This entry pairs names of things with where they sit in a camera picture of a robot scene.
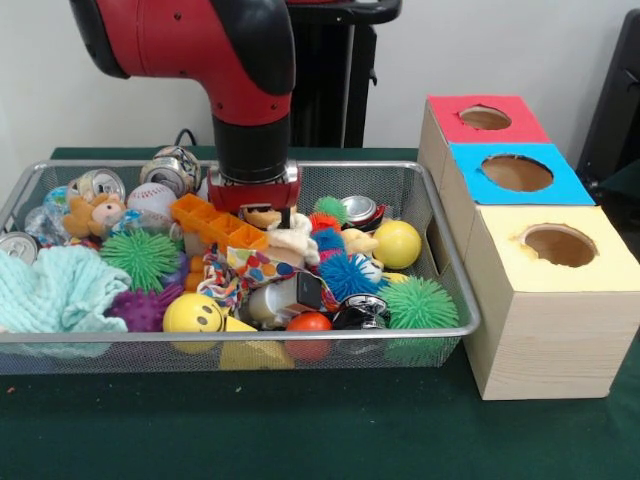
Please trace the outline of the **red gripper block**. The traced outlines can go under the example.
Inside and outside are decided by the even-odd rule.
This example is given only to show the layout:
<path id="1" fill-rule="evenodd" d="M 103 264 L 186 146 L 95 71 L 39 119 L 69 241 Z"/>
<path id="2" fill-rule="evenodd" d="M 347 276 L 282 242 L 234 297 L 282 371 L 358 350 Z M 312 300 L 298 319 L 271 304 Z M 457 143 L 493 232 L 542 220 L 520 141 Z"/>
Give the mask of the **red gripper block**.
<path id="1" fill-rule="evenodd" d="M 209 201 L 218 211 L 236 213 L 242 208 L 269 207 L 281 210 L 281 228 L 291 228 L 301 189 L 299 180 L 285 183 L 222 185 L 209 180 Z"/>

